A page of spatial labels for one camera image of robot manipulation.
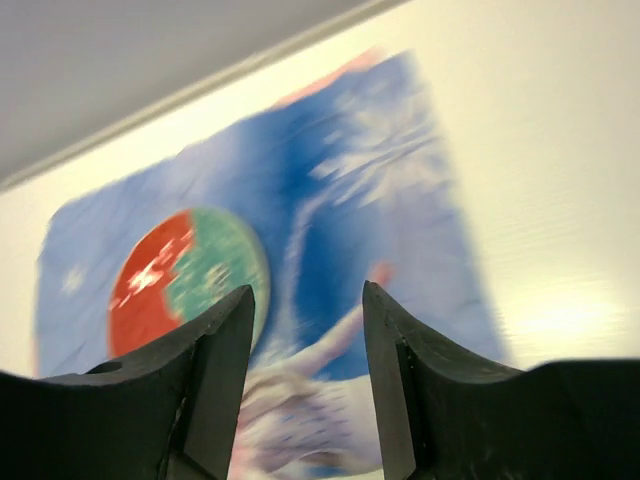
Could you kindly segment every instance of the wall poster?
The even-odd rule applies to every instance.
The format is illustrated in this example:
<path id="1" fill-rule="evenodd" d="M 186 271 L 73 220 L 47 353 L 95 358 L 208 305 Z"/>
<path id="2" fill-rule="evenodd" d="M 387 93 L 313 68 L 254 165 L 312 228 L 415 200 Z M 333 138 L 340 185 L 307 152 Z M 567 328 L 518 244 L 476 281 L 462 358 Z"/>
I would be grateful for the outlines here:
<path id="1" fill-rule="evenodd" d="M 371 58 L 58 210 L 39 259 L 38 375 L 85 372 L 250 283 L 229 478 L 302 480 L 381 467 L 365 279 L 501 358 L 411 55 Z"/>

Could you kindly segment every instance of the blue background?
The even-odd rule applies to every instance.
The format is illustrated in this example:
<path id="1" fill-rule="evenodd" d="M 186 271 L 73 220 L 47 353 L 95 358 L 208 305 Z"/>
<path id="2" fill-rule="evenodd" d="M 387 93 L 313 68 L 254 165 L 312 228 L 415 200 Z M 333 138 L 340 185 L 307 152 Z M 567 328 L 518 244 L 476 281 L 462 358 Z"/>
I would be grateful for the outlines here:
<path id="1" fill-rule="evenodd" d="M 346 201 L 336 201 L 364 178 L 367 165 L 350 173 L 314 175 L 320 164 L 357 154 L 363 138 L 379 138 L 377 149 L 382 145 L 392 155 L 402 153 L 408 137 L 391 138 L 384 131 L 376 137 L 376 130 L 394 115 L 406 117 L 403 105 L 417 86 L 410 57 L 394 57 L 369 71 L 346 74 L 290 106 L 241 121 L 175 158 L 62 207 L 51 219 L 39 259 L 39 374 L 84 372 L 107 359 L 107 306 L 120 268 L 153 227 L 196 206 L 223 207 L 239 215 L 267 254 L 271 306 L 254 364 L 266 361 L 275 337 L 293 349 L 315 342 L 359 301 L 367 271 L 380 260 L 394 265 L 388 290 L 411 313 L 468 348 L 500 359 L 501 344 L 461 212 L 447 201 L 453 179 L 425 189 L 402 177 L 405 166 L 447 170 L 440 143 L 406 160 L 414 163 L 380 169 L 379 175 L 387 175 L 389 199 L 364 202 L 373 188 L 365 184 Z M 378 119 L 373 115 L 373 122 L 354 122 L 358 107 L 346 112 L 337 107 L 345 95 L 359 99 L 363 110 L 378 112 Z M 433 109 L 426 97 L 420 98 L 417 106 L 412 101 L 414 115 L 396 127 L 431 138 Z M 336 131 L 339 138 L 327 142 Z M 372 157 L 371 165 L 378 160 Z M 291 261 L 285 251 L 296 233 L 296 215 L 334 182 L 339 182 L 334 194 L 306 222 L 303 248 L 295 259 L 299 276 L 289 279 L 295 280 L 294 315 L 281 318 L 283 276 Z M 70 294 L 62 287 L 74 268 L 85 275 Z M 338 379 L 366 371 L 360 336 L 322 375 Z"/>

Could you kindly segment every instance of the red section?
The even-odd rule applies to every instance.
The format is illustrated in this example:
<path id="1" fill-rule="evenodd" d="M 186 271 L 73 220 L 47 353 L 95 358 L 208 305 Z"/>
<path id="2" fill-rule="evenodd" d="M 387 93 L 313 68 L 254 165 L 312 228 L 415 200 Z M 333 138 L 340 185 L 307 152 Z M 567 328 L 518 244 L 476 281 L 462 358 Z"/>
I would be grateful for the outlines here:
<path id="1" fill-rule="evenodd" d="M 170 332 L 182 323 L 164 295 L 171 269 L 193 245 L 189 212 L 154 228 L 136 245 L 124 264 L 109 305 L 110 350 L 124 355 Z"/>

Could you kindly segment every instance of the sparkle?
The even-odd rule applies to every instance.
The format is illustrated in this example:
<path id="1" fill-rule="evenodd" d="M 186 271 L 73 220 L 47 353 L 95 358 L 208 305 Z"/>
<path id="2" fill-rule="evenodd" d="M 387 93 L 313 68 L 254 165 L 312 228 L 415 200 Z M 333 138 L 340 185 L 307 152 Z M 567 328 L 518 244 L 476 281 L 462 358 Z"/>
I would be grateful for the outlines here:
<path id="1" fill-rule="evenodd" d="M 229 291 L 229 279 L 231 278 L 231 270 L 229 265 L 221 263 L 211 268 L 205 279 L 207 288 L 211 291 L 215 300 L 219 300 Z"/>
<path id="2" fill-rule="evenodd" d="M 84 276 L 84 271 L 80 267 L 73 267 L 64 279 L 62 291 L 68 295 L 76 293 L 84 283 Z"/>
<path id="3" fill-rule="evenodd" d="M 173 240 L 169 240 L 164 247 L 160 249 L 160 254 L 158 255 L 158 261 L 161 264 L 165 264 L 171 258 L 171 247 L 173 246 Z"/>
<path id="4" fill-rule="evenodd" d="M 129 290 L 133 290 L 133 294 L 137 295 L 142 290 L 155 285 L 162 278 L 162 272 L 153 269 L 156 261 L 152 260 L 143 270 L 136 272 L 129 279 Z"/>
<path id="5" fill-rule="evenodd" d="M 381 92 L 388 97 L 387 90 L 376 84 L 372 100 L 343 95 L 337 102 L 354 133 L 343 154 L 311 172 L 331 178 L 336 204 L 359 195 L 364 206 L 392 200 L 397 192 L 436 192 L 449 184 L 449 172 L 439 162 L 439 135 L 421 105 L 420 89 L 391 95 L 393 102 L 375 100 Z"/>

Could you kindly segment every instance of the hand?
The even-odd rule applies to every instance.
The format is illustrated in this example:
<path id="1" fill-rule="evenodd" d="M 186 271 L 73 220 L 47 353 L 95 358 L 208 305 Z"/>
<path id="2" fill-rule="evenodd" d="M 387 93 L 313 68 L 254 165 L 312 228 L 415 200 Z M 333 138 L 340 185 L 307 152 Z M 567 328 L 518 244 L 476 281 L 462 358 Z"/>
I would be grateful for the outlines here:
<path id="1" fill-rule="evenodd" d="M 393 278 L 393 267 L 388 262 L 380 262 L 377 263 L 370 273 L 370 278 L 372 282 L 377 283 L 381 287 L 386 287 L 391 279 Z"/>

